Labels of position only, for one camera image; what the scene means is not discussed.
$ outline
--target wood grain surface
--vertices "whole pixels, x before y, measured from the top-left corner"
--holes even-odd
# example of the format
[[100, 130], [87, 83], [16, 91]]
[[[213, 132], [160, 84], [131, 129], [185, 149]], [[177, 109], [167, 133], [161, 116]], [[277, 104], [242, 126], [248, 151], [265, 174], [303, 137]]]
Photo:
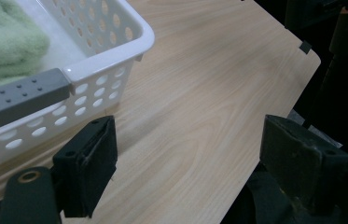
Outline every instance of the wood grain surface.
[[[92, 219], [63, 222], [219, 223], [258, 164], [264, 116], [287, 116], [319, 58], [251, 0], [129, 2], [156, 43], [104, 113], [116, 117], [116, 173]], [[0, 197], [83, 125], [0, 166]]]

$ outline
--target gray plastic strip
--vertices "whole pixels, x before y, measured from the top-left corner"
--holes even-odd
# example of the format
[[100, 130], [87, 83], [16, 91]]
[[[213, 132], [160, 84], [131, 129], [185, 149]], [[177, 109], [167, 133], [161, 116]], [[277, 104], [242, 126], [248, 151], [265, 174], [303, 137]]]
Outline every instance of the gray plastic strip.
[[69, 86], [58, 68], [0, 86], [0, 127], [67, 99]]

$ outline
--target tabletop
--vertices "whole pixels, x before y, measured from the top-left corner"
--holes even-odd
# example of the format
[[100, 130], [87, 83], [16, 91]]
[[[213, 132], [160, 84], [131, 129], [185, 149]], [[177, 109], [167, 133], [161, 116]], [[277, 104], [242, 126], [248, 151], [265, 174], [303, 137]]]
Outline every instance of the tabletop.
[[[252, 0], [129, 3], [156, 42], [99, 115], [116, 118], [118, 169], [92, 219], [63, 222], [219, 223], [258, 164], [265, 115], [286, 117], [320, 60]], [[85, 123], [1, 166], [0, 197]]]

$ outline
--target light green cloth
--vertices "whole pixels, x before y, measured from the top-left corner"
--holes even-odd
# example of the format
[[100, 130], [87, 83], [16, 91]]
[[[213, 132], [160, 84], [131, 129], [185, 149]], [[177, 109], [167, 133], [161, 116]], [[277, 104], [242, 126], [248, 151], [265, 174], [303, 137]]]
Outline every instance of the light green cloth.
[[48, 48], [49, 38], [22, 8], [0, 0], [0, 85], [34, 74]]

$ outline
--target folded towel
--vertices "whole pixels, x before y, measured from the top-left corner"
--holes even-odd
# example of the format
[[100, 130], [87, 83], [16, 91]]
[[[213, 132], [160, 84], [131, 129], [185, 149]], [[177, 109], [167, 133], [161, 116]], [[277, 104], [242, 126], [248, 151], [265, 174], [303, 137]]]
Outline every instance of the folded towel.
[[0, 84], [37, 71], [49, 38], [14, 0], [0, 0]]

